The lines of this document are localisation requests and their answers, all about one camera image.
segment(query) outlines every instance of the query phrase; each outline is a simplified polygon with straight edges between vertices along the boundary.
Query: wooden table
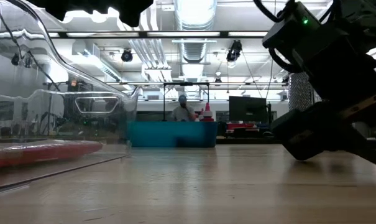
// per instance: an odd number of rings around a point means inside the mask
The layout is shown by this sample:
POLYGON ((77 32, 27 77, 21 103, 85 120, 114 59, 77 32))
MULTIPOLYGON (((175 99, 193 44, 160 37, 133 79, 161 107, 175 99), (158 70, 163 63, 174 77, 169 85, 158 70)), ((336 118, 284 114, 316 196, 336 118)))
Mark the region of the wooden table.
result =
POLYGON ((376 166, 279 145, 139 149, 1 193, 0 223, 376 223, 376 166))

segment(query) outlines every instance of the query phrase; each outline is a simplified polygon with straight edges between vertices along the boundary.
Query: red tray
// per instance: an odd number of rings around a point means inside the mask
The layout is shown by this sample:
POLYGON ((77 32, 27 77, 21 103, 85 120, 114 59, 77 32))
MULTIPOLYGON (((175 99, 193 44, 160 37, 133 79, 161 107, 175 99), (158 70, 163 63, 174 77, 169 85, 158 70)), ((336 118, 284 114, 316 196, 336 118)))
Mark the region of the red tray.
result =
POLYGON ((46 140, 29 143, 0 144, 0 167, 30 164, 56 159, 70 159, 102 149, 94 141, 46 140))

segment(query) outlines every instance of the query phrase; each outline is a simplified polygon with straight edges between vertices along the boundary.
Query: person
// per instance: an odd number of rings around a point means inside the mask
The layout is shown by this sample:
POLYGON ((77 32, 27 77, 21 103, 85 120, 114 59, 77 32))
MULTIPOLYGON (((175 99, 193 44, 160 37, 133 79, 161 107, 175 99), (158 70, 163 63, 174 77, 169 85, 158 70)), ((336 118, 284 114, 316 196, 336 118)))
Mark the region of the person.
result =
POLYGON ((174 121, 195 121, 195 111, 192 107, 186 105, 186 96, 181 95, 178 99, 180 105, 173 110, 172 118, 174 121))

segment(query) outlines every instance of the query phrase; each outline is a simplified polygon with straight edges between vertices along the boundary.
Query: blue counter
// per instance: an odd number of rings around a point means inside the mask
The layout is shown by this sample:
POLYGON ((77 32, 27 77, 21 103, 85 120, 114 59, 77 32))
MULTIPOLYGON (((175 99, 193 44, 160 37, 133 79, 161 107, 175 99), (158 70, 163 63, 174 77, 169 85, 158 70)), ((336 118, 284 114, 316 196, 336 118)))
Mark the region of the blue counter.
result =
POLYGON ((129 123, 132 147, 215 147, 217 122, 136 121, 129 123))

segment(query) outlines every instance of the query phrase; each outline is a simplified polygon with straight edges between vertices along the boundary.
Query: clear plastic container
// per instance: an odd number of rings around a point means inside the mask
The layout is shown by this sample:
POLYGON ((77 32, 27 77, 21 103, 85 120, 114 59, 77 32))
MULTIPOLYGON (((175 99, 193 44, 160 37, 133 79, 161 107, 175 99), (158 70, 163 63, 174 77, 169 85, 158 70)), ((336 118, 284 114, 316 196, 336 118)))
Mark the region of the clear plastic container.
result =
POLYGON ((0 1, 0 187, 128 155, 138 92, 68 65, 27 4, 0 1))

